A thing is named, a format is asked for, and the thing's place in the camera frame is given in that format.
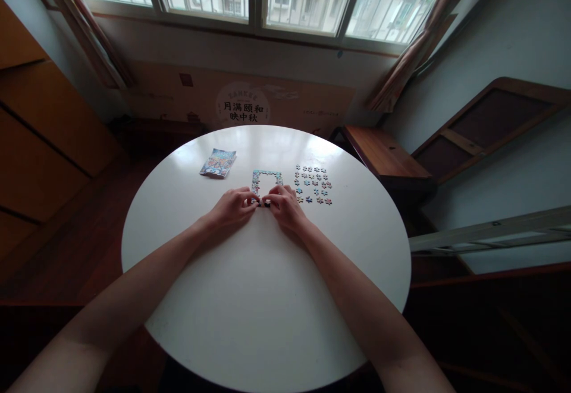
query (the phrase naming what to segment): wooden cabinet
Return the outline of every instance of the wooden cabinet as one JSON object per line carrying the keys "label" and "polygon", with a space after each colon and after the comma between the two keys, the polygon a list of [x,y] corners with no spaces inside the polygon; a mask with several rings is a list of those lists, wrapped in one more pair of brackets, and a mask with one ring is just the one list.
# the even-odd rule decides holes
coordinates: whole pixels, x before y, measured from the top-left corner
{"label": "wooden cabinet", "polygon": [[0,261],[36,228],[31,222],[0,212]]}
{"label": "wooden cabinet", "polygon": [[47,58],[4,0],[0,0],[0,69]]}
{"label": "wooden cabinet", "polygon": [[0,206],[46,222],[88,182],[38,136],[0,109]]}
{"label": "wooden cabinet", "polygon": [[51,61],[0,71],[0,100],[91,177],[120,147]]}
{"label": "wooden cabinet", "polygon": [[104,185],[123,154],[0,0],[0,282]]}

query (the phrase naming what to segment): hand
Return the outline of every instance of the hand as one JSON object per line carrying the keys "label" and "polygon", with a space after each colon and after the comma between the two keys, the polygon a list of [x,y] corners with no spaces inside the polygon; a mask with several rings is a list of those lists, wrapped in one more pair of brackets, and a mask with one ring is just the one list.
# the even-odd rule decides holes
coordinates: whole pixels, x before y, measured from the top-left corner
{"label": "hand", "polygon": [[260,201],[260,197],[251,192],[248,187],[228,190],[220,197],[214,208],[205,215],[205,218],[214,227],[243,221],[252,216],[258,206],[257,203],[252,204],[252,199]]}
{"label": "hand", "polygon": [[309,222],[297,201],[296,192],[289,185],[276,185],[262,201],[270,200],[270,210],[278,223],[286,228],[297,230]]}

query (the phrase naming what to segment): wooden cupboard door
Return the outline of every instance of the wooden cupboard door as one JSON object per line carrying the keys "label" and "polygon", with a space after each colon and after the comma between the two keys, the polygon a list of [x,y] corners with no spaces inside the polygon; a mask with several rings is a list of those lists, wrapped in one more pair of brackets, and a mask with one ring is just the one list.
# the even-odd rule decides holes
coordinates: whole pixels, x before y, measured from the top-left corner
{"label": "wooden cupboard door", "polygon": [[48,57],[4,0],[0,0],[0,29],[0,69]]}
{"label": "wooden cupboard door", "polygon": [[0,212],[0,261],[36,228],[31,222]]}
{"label": "wooden cupboard door", "polygon": [[0,109],[0,206],[46,222],[89,178]]}
{"label": "wooden cupboard door", "polygon": [[120,151],[113,135],[51,61],[0,71],[0,100],[92,177]]}

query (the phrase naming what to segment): circular logo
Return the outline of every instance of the circular logo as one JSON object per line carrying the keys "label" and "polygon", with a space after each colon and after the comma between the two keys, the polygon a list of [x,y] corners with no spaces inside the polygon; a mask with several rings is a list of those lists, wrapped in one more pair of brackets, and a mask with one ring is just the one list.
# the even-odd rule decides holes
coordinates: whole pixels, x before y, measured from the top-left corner
{"label": "circular logo", "polygon": [[216,98],[216,115],[225,127],[269,124],[269,102],[259,87],[246,82],[225,86]]}

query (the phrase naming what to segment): poster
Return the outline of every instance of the poster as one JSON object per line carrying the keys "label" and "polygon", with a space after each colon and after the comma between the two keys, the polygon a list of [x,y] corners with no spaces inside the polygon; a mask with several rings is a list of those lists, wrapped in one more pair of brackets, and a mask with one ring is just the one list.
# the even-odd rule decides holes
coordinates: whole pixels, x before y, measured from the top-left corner
{"label": "poster", "polygon": [[247,124],[295,128],[325,139],[343,123],[355,89],[129,61],[137,87],[121,94],[135,117],[199,120],[210,131]]}

